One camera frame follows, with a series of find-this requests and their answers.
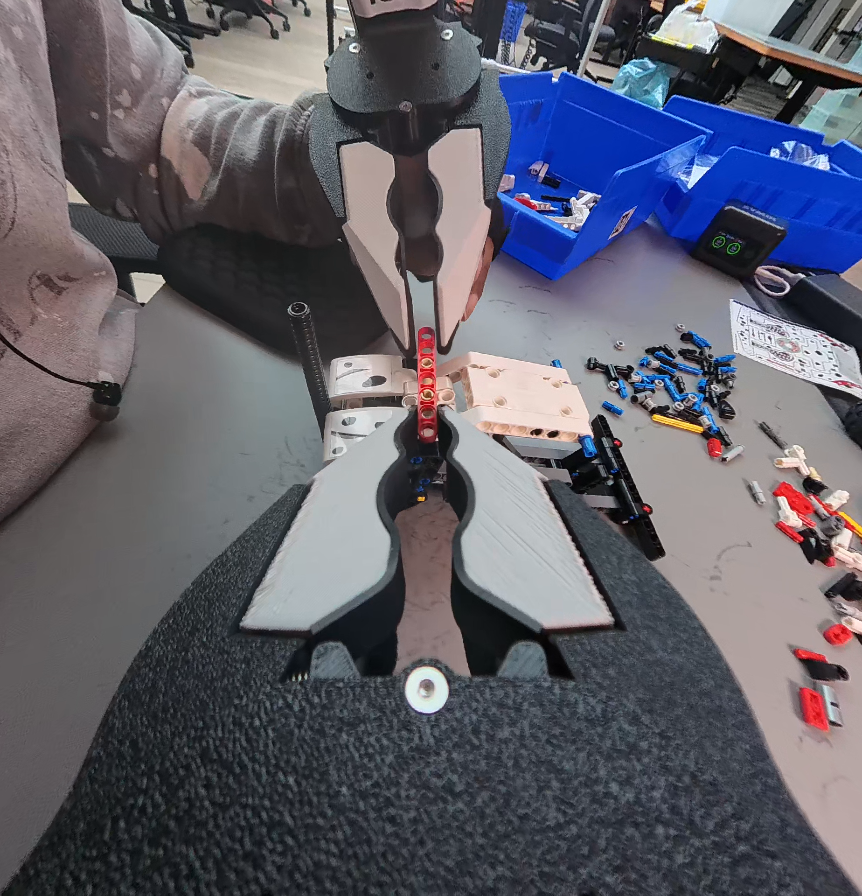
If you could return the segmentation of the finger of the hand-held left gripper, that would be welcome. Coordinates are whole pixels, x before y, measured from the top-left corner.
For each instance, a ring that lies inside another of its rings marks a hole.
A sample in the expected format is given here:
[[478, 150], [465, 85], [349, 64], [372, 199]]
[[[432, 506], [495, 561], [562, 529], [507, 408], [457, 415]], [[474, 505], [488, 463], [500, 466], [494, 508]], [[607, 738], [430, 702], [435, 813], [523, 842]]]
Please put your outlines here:
[[400, 233], [389, 211], [393, 157], [368, 141], [339, 148], [345, 205], [343, 234], [372, 297], [403, 352], [414, 351], [411, 298], [398, 268]]
[[427, 163], [438, 195], [434, 234], [440, 261], [433, 278], [437, 344], [448, 353], [465, 314], [491, 219], [481, 129], [449, 131], [430, 147]]

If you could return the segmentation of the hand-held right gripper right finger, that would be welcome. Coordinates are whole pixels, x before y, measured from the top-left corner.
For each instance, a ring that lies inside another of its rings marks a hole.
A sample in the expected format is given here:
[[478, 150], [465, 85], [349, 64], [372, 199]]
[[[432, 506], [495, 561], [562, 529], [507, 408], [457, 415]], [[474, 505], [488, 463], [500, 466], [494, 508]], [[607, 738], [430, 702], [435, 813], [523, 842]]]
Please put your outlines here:
[[531, 465], [460, 414], [441, 413], [452, 536], [451, 605], [470, 675], [495, 676], [515, 644], [569, 676], [562, 636], [612, 632], [615, 615]]

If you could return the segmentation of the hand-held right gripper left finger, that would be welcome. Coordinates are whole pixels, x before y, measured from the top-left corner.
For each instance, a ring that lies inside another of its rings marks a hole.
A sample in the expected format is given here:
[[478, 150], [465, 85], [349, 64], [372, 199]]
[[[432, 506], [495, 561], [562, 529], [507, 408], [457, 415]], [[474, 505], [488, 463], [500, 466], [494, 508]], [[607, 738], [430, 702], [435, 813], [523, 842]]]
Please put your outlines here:
[[396, 516], [411, 495], [412, 414], [389, 420], [316, 473], [255, 589], [240, 629], [342, 643], [361, 671], [396, 666], [405, 605]]

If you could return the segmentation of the red perforated toy beam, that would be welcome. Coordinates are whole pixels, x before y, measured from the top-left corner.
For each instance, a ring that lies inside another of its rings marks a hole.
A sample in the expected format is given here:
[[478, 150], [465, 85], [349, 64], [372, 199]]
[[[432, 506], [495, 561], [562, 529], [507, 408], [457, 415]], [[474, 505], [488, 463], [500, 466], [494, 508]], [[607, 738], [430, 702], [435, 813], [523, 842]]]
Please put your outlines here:
[[[437, 335], [432, 327], [417, 332], [417, 393], [423, 387], [437, 392]], [[437, 442], [437, 408], [419, 409], [417, 403], [417, 435], [421, 442]]]

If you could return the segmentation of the toy truck chassis model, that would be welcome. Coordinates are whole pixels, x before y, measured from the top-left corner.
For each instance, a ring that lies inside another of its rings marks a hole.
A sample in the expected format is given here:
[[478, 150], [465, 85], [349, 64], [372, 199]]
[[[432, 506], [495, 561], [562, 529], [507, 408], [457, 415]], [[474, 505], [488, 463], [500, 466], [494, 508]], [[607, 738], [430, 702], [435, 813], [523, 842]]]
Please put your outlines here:
[[[294, 342], [313, 411], [323, 435], [324, 464], [389, 420], [393, 409], [417, 412], [417, 360], [395, 354], [337, 357], [326, 371], [309, 307], [288, 308]], [[665, 556], [652, 508], [623, 456], [623, 444], [604, 416], [591, 417], [581, 393], [559, 364], [470, 352], [442, 363], [437, 357], [437, 412], [450, 409], [545, 476], [566, 482], [616, 525], [626, 527], [642, 553]], [[425, 502], [441, 484], [444, 455], [437, 442], [408, 446], [411, 504]]]

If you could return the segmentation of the person's left forearm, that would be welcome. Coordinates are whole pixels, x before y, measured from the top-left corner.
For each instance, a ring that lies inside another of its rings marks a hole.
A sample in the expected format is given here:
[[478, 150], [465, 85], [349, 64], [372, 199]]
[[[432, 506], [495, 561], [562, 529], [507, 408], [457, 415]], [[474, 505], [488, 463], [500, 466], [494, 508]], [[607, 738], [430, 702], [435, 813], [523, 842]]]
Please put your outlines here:
[[82, 110], [59, 123], [70, 183], [99, 211], [156, 244], [216, 226], [308, 248], [342, 237], [309, 155], [320, 94], [291, 106], [244, 99], [190, 76], [124, 118]]

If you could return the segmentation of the grey desk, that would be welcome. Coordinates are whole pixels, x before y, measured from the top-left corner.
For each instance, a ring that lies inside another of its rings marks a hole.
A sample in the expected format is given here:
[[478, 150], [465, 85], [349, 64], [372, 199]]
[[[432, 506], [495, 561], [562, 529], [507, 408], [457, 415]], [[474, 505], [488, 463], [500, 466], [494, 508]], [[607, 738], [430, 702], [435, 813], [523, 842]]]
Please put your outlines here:
[[[773, 481], [765, 420], [800, 442], [862, 523], [862, 452], [817, 389], [742, 357], [729, 465], [638, 409], [616, 420], [667, 555], [652, 564], [607, 523], [598, 554], [632, 609], [662, 591], [646, 646], [631, 633], [572, 643], [573, 681], [540, 696], [456, 676], [442, 718], [419, 720], [392, 679], [282, 684], [228, 712], [203, 743], [207, 784], [260, 737], [283, 779], [282, 894], [393, 891], [779, 894], [808, 878], [764, 770], [767, 752], [819, 844], [862, 894], [862, 647], [821, 636], [834, 571], [808, 566], [745, 479]], [[0, 528], [0, 890], [76, 779], [134, 655], [171, 602], [321, 459], [299, 365], [171, 292], [137, 317], [116, 423]], [[793, 650], [844, 666], [844, 726], [803, 720], [814, 688]], [[288, 779], [289, 774], [296, 778]]]

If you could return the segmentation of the blue storage bin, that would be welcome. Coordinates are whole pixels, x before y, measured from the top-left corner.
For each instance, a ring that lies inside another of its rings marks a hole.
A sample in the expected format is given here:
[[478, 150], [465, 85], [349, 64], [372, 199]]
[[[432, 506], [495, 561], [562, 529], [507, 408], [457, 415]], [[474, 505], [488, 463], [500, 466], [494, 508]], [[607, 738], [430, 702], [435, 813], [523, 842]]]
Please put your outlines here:
[[771, 261], [843, 273], [862, 260], [862, 151], [840, 141], [830, 171], [731, 147], [693, 186], [675, 181], [656, 208], [664, 230], [692, 245], [735, 200], [778, 218], [786, 237]]
[[[504, 252], [550, 280], [558, 280], [654, 212], [676, 177], [712, 133], [682, 118], [561, 73], [502, 74], [500, 87], [512, 121], [501, 193], [509, 229]], [[517, 200], [598, 201], [579, 230], [555, 210]]]
[[697, 152], [695, 160], [686, 166], [681, 175], [688, 185], [693, 185], [699, 175], [710, 169], [732, 148], [770, 156], [771, 147], [780, 145], [784, 140], [801, 141], [818, 152], [827, 153], [831, 173], [843, 173], [862, 179], [862, 150], [845, 140], [831, 144], [818, 131], [680, 96], [671, 97], [664, 111], [710, 132], [710, 137]]

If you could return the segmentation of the small heap mixed toy parts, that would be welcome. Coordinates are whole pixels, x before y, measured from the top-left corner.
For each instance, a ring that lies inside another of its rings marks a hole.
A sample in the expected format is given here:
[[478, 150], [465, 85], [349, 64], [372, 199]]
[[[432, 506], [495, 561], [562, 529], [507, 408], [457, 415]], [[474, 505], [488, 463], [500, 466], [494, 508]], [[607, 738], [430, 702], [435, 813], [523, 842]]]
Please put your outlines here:
[[563, 179], [556, 175], [544, 161], [537, 161], [527, 169], [530, 181], [537, 186], [546, 187], [549, 193], [532, 196], [530, 193], [517, 191], [516, 176], [503, 174], [500, 181], [500, 193], [511, 196], [521, 207], [535, 213], [539, 218], [546, 218], [558, 227], [571, 232], [579, 232], [590, 217], [601, 199], [599, 194], [580, 190], [574, 195], [563, 195], [558, 191], [563, 186]]

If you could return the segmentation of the black office chair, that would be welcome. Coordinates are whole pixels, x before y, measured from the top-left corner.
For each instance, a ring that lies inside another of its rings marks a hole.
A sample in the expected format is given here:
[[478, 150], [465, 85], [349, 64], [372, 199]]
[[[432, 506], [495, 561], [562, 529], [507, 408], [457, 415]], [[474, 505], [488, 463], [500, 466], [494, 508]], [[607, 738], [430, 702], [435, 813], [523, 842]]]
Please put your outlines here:
[[182, 54], [187, 69], [195, 66], [192, 42], [206, 37], [219, 38], [221, 30], [215, 26], [194, 23], [188, 16], [184, 1], [122, 1], [131, 14], [159, 29]]
[[280, 31], [273, 22], [273, 17], [281, 21], [282, 31], [291, 31], [291, 22], [288, 14], [269, 1], [203, 1], [205, 14], [208, 19], [217, 24], [221, 32], [230, 30], [229, 18], [232, 16], [243, 17], [247, 21], [258, 18], [269, 27], [271, 39], [279, 40]]

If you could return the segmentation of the teal plastic bag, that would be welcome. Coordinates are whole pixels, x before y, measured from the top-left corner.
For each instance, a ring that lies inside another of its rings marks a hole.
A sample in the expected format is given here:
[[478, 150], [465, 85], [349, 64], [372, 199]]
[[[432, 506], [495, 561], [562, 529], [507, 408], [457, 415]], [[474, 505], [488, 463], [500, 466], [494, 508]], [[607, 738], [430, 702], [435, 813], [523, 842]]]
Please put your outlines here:
[[678, 71], [669, 63], [649, 58], [632, 59], [619, 68], [610, 90], [661, 110], [667, 102], [671, 81]]

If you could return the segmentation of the pile of blue black pins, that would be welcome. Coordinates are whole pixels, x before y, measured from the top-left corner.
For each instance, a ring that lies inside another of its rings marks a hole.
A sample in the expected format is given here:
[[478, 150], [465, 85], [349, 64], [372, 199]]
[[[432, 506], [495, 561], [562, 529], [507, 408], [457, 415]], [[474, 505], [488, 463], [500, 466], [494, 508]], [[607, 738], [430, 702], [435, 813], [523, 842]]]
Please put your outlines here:
[[649, 346], [634, 363], [588, 357], [585, 368], [604, 377], [618, 406], [631, 404], [649, 418], [661, 414], [700, 425], [706, 431], [699, 437], [716, 437], [728, 450], [734, 444], [726, 424], [737, 415], [730, 400], [737, 385], [736, 356], [716, 355], [694, 330], [682, 325], [675, 330], [678, 347], [667, 342]]

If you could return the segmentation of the pile of red white pieces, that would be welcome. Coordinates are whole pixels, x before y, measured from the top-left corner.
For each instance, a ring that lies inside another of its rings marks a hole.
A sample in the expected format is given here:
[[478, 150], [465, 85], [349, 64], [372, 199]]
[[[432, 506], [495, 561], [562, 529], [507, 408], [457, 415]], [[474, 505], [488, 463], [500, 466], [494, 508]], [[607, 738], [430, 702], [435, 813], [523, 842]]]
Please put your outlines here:
[[848, 644], [862, 647], [862, 524], [848, 511], [851, 495], [830, 488], [801, 445], [786, 442], [766, 422], [755, 425], [778, 450], [772, 464], [779, 479], [768, 496], [748, 480], [751, 498], [760, 506], [772, 504], [773, 527], [809, 566], [835, 572], [821, 592], [832, 618], [823, 630], [842, 623], [854, 633]]

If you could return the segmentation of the black device green icons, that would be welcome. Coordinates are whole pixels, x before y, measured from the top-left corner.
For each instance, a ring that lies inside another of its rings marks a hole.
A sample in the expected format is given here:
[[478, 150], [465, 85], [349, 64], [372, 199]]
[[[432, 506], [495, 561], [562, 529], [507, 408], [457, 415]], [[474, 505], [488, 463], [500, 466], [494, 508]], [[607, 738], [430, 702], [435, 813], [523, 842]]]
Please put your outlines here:
[[690, 255], [723, 273], [745, 277], [773, 255], [787, 232], [786, 219], [731, 200], [703, 230]]

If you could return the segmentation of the white plastic bag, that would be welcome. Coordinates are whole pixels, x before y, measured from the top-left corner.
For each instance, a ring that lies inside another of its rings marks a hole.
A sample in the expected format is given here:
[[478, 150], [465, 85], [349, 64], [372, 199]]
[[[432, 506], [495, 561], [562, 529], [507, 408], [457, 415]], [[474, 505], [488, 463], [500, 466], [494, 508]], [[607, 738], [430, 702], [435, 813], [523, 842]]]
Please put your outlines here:
[[660, 27], [650, 36], [652, 39], [681, 49], [711, 53], [720, 39], [716, 24], [706, 16], [706, 1], [682, 2], [667, 11]]

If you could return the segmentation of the black red small piece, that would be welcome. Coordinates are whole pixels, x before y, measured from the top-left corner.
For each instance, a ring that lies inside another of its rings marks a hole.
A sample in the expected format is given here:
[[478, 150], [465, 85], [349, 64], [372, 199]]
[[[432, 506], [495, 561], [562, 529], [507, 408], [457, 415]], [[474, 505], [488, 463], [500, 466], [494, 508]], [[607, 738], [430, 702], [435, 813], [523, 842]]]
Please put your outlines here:
[[844, 666], [830, 662], [823, 654], [802, 648], [794, 649], [793, 654], [803, 664], [809, 678], [815, 682], [847, 682], [850, 680], [850, 674]]

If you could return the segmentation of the printed sticker sheet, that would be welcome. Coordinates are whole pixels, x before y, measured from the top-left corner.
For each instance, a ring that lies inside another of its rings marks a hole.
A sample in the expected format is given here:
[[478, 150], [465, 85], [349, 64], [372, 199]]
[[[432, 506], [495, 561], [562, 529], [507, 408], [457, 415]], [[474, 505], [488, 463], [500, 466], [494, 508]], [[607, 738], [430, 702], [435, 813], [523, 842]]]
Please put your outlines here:
[[862, 370], [855, 348], [827, 334], [729, 302], [733, 352], [740, 357], [862, 399]]

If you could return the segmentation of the person in grey splattered hoodie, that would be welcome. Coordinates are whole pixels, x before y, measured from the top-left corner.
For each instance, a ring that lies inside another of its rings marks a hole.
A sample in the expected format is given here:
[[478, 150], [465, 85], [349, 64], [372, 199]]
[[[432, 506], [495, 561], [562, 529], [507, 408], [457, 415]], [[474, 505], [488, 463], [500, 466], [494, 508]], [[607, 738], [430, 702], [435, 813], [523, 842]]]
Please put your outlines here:
[[134, 313], [67, 184], [155, 239], [187, 201], [163, 154], [188, 77], [121, 2], [0, 2], [0, 333], [75, 380], [128, 371]]

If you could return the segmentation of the clear plastic bag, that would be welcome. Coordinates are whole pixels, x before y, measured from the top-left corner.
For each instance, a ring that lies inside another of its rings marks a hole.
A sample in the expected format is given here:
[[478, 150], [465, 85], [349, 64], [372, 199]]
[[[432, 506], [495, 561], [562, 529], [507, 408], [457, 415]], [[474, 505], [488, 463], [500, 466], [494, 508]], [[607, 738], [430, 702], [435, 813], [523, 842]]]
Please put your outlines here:
[[771, 147], [769, 155], [773, 159], [786, 161], [820, 171], [831, 171], [831, 162], [827, 153], [818, 152], [813, 147], [797, 140], [784, 140], [780, 145]]

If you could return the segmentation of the wooden top background table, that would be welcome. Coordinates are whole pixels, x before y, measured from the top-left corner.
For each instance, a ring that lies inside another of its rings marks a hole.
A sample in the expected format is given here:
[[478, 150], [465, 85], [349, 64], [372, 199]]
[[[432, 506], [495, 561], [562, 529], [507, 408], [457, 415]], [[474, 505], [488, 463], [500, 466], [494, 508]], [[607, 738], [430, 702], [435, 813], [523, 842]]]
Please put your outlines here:
[[778, 112], [775, 120], [791, 124], [798, 112], [817, 88], [827, 91], [855, 89], [862, 93], [862, 71], [815, 51], [788, 41], [750, 32], [742, 28], [714, 21], [722, 38], [748, 49], [759, 56], [779, 62], [795, 79], [799, 87]]

